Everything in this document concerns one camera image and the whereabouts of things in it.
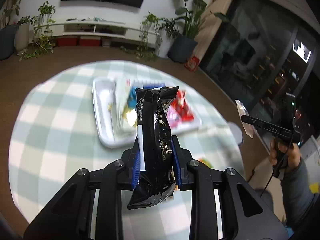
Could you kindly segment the right forearm grey sleeve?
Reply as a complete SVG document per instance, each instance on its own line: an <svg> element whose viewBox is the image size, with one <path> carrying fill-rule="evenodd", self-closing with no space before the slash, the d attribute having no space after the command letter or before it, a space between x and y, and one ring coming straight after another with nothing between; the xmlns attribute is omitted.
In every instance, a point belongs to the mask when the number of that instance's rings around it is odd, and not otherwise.
<svg viewBox="0 0 320 240"><path fill-rule="evenodd" d="M319 194L309 188L308 171L304 160L281 181L287 225L297 232L319 222Z"/></svg>

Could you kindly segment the person's right hand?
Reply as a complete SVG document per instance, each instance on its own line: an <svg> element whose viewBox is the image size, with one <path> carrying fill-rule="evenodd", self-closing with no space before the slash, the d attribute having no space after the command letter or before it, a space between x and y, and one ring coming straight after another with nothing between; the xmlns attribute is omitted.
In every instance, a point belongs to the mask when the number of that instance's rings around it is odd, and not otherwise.
<svg viewBox="0 0 320 240"><path fill-rule="evenodd" d="M277 151L276 146L280 152L287 155L287 168L286 172L289 173L297 168L300 164L301 154L297 144L292 144L290 147L286 147L281 142L276 143L275 139L270 142L270 155L269 161L271 165L277 165Z"/></svg>

